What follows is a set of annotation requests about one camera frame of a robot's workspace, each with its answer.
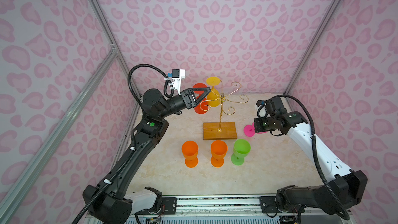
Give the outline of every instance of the wooden block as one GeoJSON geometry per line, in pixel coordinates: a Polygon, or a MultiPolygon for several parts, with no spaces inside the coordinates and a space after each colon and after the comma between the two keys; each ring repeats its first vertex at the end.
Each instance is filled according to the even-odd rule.
{"type": "Polygon", "coordinates": [[[203,140],[237,139],[235,122],[221,122],[221,132],[218,131],[220,122],[203,123],[203,140]]]}

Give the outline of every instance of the pink heart pattern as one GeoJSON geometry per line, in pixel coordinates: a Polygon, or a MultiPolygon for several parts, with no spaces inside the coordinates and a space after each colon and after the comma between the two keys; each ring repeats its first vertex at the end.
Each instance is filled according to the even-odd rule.
{"type": "MultiPolygon", "coordinates": [[[[35,192],[32,192],[18,209],[16,216],[21,221],[36,219],[41,223],[56,223],[57,220],[73,220],[75,214],[72,214],[71,209],[77,208],[76,203],[82,201],[83,189],[87,184],[96,185],[110,169],[127,124],[126,116],[131,115],[134,107],[131,93],[118,90],[126,86],[125,75],[115,61],[35,182],[33,188],[41,190],[40,197],[34,197],[35,192]],[[106,110],[106,103],[100,107],[97,99],[109,102],[112,107],[106,110]],[[95,126],[100,126],[101,132],[92,131],[95,126]]],[[[37,106],[34,99],[29,97],[25,104],[37,106]]],[[[54,107],[48,107],[46,111],[46,116],[51,118],[57,118],[60,114],[58,110],[54,111],[54,107]]],[[[16,140],[20,135],[14,131],[1,135],[0,152],[9,152],[17,147],[16,140]]],[[[19,146],[19,152],[21,155],[35,154],[42,143],[39,135],[28,137],[19,146]]],[[[1,182],[12,185],[26,166],[26,162],[11,165],[3,174],[1,182]]]]}
{"type": "MultiPolygon", "coordinates": [[[[114,24],[119,45],[126,46],[122,51],[125,57],[131,57],[129,66],[149,63],[165,72],[184,67],[187,75],[183,89],[205,82],[209,76],[220,75],[220,71],[228,74],[235,69],[236,75],[231,79],[242,83],[243,92],[260,93],[286,89],[312,32],[320,23],[320,12],[325,11],[330,1],[100,0],[100,3],[114,24]],[[153,34],[146,35],[142,43],[142,38],[129,34],[132,29],[140,34],[153,34]],[[264,48],[269,52],[267,57],[258,55],[264,48]],[[223,60],[210,59],[221,55],[223,60]],[[255,69],[268,72],[256,74],[251,82],[245,80],[255,69]]],[[[133,75],[142,93],[153,87],[162,89],[160,75],[154,73],[150,77],[149,71],[133,75]]]]}
{"type": "MultiPolygon", "coordinates": [[[[162,14],[158,7],[154,11],[162,14]]],[[[2,158],[7,157],[0,168],[1,201],[107,56],[110,46],[87,0],[0,0],[0,14],[0,115],[3,120],[0,153],[2,158]]],[[[111,15],[125,20],[117,26],[124,35],[141,32],[151,38],[161,31],[137,30],[130,20],[135,21],[134,15],[117,10],[111,15]]],[[[137,17],[137,21],[142,21],[141,18],[142,15],[137,17]]],[[[186,18],[193,20],[189,14],[186,18]]],[[[12,223],[71,222],[72,212],[82,204],[81,190],[89,181],[95,185],[109,170],[123,131],[119,127],[126,126],[126,115],[131,113],[133,105],[119,65],[113,64],[108,73],[108,80],[100,85],[107,88],[107,93],[99,89],[94,93],[12,223]],[[100,107],[98,96],[102,96],[104,103],[109,102],[111,108],[100,107]],[[104,114],[110,116],[109,122],[99,130],[98,120],[104,114]],[[102,141],[110,150],[99,152],[92,143],[88,147],[88,140],[99,139],[102,130],[107,131],[109,138],[102,141]],[[84,154],[91,157],[95,150],[105,158],[94,163],[87,160],[87,169],[78,171],[79,159],[84,154]]]]}
{"type": "Polygon", "coordinates": [[[398,218],[398,18],[391,7],[397,0],[344,0],[292,90],[328,147],[368,177],[366,195],[351,208],[357,223],[398,218]]]}

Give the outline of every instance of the orange goblet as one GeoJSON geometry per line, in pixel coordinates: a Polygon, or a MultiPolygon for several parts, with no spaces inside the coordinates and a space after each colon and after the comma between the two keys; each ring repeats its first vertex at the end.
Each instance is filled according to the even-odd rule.
{"type": "Polygon", "coordinates": [[[210,147],[211,150],[211,164],[214,167],[222,167],[224,164],[224,157],[226,155],[226,152],[228,151],[228,146],[226,145],[225,142],[221,140],[216,140],[211,144],[210,147]]]}
{"type": "Polygon", "coordinates": [[[182,154],[185,157],[185,165],[193,168],[198,164],[198,145],[193,141],[187,141],[182,145],[182,154]]]}

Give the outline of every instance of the green cup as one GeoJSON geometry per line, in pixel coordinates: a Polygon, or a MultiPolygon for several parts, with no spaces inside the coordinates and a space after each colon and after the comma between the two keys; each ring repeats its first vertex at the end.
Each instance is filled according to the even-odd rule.
{"type": "Polygon", "coordinates": [[[245,158],[250,152],[251,146],[247,140],[238,139],[234,143],[234,154],[232,154],[231,161],[234,165],[242,165],[245,158]]]}

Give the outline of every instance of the pink patterned wall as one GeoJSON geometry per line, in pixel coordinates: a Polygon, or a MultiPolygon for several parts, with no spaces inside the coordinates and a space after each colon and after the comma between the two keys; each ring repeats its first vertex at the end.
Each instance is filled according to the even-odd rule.
{"type": "MultiPolygon", "coordinates": [[[[130,66],[187,70],[184,87],[217,75],[244,92],[282,92],[331,0],[99,0],[130,66]]],[[[150,69],[141,92],[163,88],[150,69]]]]}
{"type": "Polygon", "coordinates": [[[398,221],[397,58],[398,1],[344,0],[292,92],[325,144],[368,176],[358,224],[398,221]]]}
{"type": "Polygon", "coordinates": [[[111,169],[133,102],[115,61],[11,223],[71,223],[84,206],[83,190],[111,169]]]}
{"type": "Polygon", "coordinates": [[[0,0],[0,201],[108,54],[87,0],[0,0]]]}

